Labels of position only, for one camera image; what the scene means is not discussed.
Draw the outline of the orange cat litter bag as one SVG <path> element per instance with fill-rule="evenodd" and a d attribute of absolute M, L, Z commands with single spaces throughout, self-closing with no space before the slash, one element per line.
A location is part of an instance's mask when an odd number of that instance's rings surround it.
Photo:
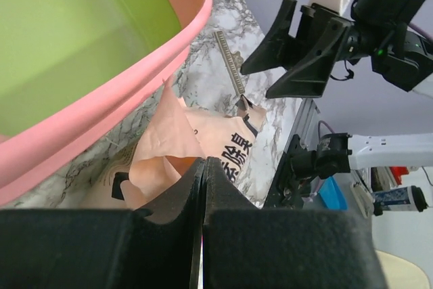
<path fill-rule="evenodd" d="M 111 159 L 80 208 L 136 210 L 174 185 L 198 158 L 220 160 L 235 182 L 263 127 L 266 110 L 245 95 L 234 116 L 188 106 L 164 84 L 155 114 L 140 139 Z"/>

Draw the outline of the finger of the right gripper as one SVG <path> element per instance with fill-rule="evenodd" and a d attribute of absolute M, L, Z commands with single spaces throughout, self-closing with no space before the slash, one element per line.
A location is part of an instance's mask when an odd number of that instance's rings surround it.
<path fill-rule="evenodd" d="M 321 97 L 325 91 L 334 66 L 321 62 L 315 64 L 301 63 L 301 42 L 295 36 L 294 43 L 289 46 L 290 61 L 286 70 L 266 93 L 268 99 L 283 97 Z"/>
<path fill-rule="evenodd" d="M 241 74 L 254 74 L 273 68 L 287 68 L 290 61 L 289 46 L 294 38 L 289 31 L 296 9 L 296 0 L 283 0 L 268 33 L 259 46 L 241 66 Z"/>

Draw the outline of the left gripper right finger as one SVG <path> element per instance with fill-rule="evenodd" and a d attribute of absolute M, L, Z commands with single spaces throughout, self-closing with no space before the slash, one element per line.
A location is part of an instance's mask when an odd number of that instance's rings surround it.
<path fill-rule="evenodd" d="M 208 158 L 203 174 L 205 288 L 386 288 L 358 216 L 257 208 Z"/>

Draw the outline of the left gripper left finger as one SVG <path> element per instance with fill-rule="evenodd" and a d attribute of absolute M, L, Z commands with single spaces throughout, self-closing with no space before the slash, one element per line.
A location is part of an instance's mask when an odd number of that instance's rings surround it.
<path fill-rule="evenodd" d="M 137 210 L 2 210 L 1 287 L 196 288 L 204 165 Z"/>

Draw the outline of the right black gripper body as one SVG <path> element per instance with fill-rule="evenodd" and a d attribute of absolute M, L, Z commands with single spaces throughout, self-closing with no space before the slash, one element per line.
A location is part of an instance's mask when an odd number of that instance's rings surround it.
<path fill-rule="evenodd" d="M 366 27 L 316 3 L 303 5 L 299 25 L 301 63 L 358 62 L 369 56 L 374 36 Z"/>

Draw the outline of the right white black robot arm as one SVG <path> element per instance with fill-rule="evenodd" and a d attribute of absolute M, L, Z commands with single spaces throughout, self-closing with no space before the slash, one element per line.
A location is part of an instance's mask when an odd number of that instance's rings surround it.
<path fill-rule="evenodd" d="M 267 90 L 269 99 L 319 98 L 336 62 L 371 68 L 406 92 L 432 95 L 432 41 L 410 25 L 425 0 L 310 0 L 301 8 L 295 36 L 289 34 L 296 0 L 283 0 L 260 45 L 242 64 L 249 75 L 285 70 Z M 359 136 L 332 133 L 308 149 L 299 132 L 289 140 L 265 206 L 299 207 L 302 191 L 316 178 L 371 167 L 432 165 L 432 135 Z"/>

